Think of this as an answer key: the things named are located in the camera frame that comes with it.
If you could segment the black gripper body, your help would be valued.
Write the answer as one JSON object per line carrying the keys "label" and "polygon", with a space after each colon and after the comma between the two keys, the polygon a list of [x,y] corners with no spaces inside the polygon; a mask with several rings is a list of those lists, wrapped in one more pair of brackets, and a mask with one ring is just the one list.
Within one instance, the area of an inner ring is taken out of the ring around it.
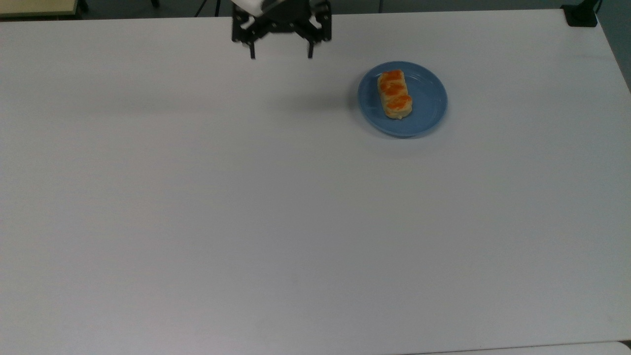
{"label": "black gripper body", "polygon": [[313,30],[312,10],[308,0],[263,0],[260,4],[262,14],[255,16],[253,30],[277,25],[277,27]]}

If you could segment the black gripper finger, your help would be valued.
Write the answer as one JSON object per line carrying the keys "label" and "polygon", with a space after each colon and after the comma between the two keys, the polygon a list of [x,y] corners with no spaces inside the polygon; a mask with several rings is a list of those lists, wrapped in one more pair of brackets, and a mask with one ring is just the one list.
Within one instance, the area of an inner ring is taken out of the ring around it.
{"label": "black gripper finger", "polygon": [[255,59],[255,43],[269,32],[270,19],[255,17],[243,9],[232,9],[232,42],[248,47],[251,59]]}
{"label": "black gripper finger", "polygon": [[333,13],[329,0],[300,0],[300,12],[295,20],[295,33],[307,41],[307,58],[314,48],[333,38]]}

